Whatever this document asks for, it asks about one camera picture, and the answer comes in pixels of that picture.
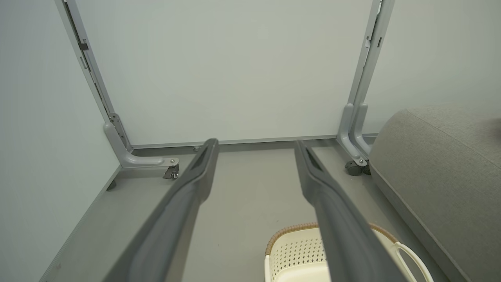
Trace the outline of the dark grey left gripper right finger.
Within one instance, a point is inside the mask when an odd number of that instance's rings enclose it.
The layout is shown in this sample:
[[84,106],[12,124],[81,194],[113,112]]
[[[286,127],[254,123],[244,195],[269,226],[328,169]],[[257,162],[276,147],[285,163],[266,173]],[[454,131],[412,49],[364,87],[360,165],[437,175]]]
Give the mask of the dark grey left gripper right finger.
[[315,209],[331,280],[406,282],[368,222],[313,149],[297,140],[294,154],[303,196]]

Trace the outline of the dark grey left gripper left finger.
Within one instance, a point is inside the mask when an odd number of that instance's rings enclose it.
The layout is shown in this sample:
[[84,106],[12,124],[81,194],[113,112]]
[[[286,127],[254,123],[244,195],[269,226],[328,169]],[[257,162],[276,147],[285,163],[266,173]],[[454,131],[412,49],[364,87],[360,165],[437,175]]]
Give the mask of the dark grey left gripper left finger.
[[208,199],[219,154],[217,139],[202,145],[148,216],[104,282],[180,282],[199,207]]

